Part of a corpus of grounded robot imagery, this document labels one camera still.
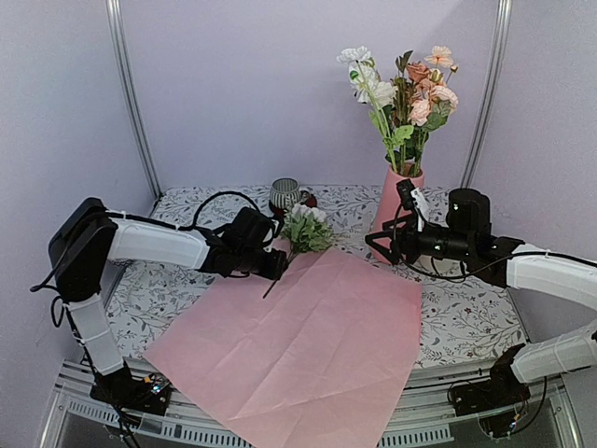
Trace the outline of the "green leafy white stem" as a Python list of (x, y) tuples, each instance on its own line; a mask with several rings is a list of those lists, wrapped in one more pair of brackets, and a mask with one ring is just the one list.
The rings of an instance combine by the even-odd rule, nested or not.
[(333, 230), (326, 213), (302, 203), (296, 203), (285, 215), (282, 234), (289, 243), (288, 263), (299, 254), (326, 251), (333, 244)]

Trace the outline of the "pink wrapping paper sheet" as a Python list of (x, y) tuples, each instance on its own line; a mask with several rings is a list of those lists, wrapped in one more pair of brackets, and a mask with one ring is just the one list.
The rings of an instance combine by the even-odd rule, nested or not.
[(297, 257), (276, 285), (220, 279), (145, 350), (145, 359), (191, 400), (213, 387), (237, 395), (283, 381), (299, 402), (318, 392), (404, 385), (419, 355), (422, 288), (337, 249)]

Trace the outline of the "peach rose flower stem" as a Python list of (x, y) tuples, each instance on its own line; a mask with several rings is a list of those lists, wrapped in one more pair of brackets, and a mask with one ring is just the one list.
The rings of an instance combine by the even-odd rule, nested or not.
[(430, 133), (443, 127), (459, 105), (459, 98), (454, 91), (442, 85), (436, 85), (412, 102), (409, 121), (413, 126), (409, 149), (412, 153), (410, 176), (418, 176), (422, 171), (422, 158)]

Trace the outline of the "white peony flower stem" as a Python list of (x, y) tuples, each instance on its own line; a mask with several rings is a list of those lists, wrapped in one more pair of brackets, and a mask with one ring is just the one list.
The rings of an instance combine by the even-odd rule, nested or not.
[(388, 81), (379, 81), (372, 90), (372, 98), (377, 109), (391, 105), (396, 97), (397, 87)]

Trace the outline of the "white blossom flower stem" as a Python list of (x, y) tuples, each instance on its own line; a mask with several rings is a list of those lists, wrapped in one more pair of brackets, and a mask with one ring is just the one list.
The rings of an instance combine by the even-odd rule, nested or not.
[(354, 90), (354, 98), (359, 104), (368, 105), (368, 116), (382, 137), (382, 142), (387, 151), (390, 165), (397, 173), (399, 162), (398, 146), (410, 138), (413, 132), (411, 125), (406, 125), (395, 130), (391, 123), (391, 112), (393, 104), (377, 109), (372, 98), (372, 90), (382, 80), (379, 74), (371, 51), (361, 46), (358, 48), (343, 49), (336, 57), (339, 63), (348, 67), (349, 82)]

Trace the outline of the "dusty orange rose stem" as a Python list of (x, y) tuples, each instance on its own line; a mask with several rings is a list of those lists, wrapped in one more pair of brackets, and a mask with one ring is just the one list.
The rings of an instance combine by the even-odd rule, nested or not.
[(428, 79), (430, 69), (422, 62), (412, 63), (412, 53), (412, 50), (408, 50), (396, 58), (397, 75), (391, 80), (396, 87), (391, 123), (395, 130), (406, 125), (413, 127), (410, 138), (398, 146), (397, 173), (417, 177), (422, 174), (423, 149), (429, 132), (423, 128), (423, 119), (413, 119), (411, 112), (416, 105), (423, 106), (419, 104), (420, 101), (426, 100), (425, 87), (419, 84)]

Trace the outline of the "peach blossom flower stem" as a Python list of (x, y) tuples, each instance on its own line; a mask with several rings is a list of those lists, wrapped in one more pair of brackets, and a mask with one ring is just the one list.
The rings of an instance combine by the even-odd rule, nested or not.
[(425, 61), (433, 66), (430, 80), (436, 84), (447, 83), (458, 72), (459, 65), (452, 58), (451, 49), (446, 46), (434, 46)]

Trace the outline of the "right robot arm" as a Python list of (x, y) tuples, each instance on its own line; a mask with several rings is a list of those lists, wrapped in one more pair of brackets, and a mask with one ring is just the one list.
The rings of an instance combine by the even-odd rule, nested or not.
[[(383, 260), (410, 270), (421, 257), (453, 261), (461, 269), (458, 274), (431, 272), (429, 277), (450, 282), (475, 278), (488, 286), (595, 310), (595, 261), (493, 235), (486, 195), (475, 189), (450, 191), (445, 222), (437, 224), (429, 220), (427, 201), (419, 189), (402, 181), (396, 190), (400, 200), (394, 214), (365, 238)], [(508, 348), (492, 364), (487, 380), (456, 386), (449, 400), (458, 413), (514, 404), (530, 397), (529, 385), (536, 380), (595, 364), (596, 323), (591, 321), (542, 342)]]

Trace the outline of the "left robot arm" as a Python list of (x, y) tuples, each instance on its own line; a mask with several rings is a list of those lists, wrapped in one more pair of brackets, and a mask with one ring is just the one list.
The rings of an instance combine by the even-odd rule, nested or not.
[(254, 201), (231, 222), (210, 229), (197, 217), (177, 225), (110, 210), (95, 197), (83, 200), (49, 242), (51, 270), (40, 288), (55, 291), (85, 352), (94, 377), (91, 397), (117, 409), (162, 414), (171, 396), (168, 381), (158, 375), (134, 377), (118, 348), (104, 292), (111, 264), (147, 261), (277, 281), (287, 267), (286, 253), (272, 246), (282, 227), (279, 217), (264, 215)]

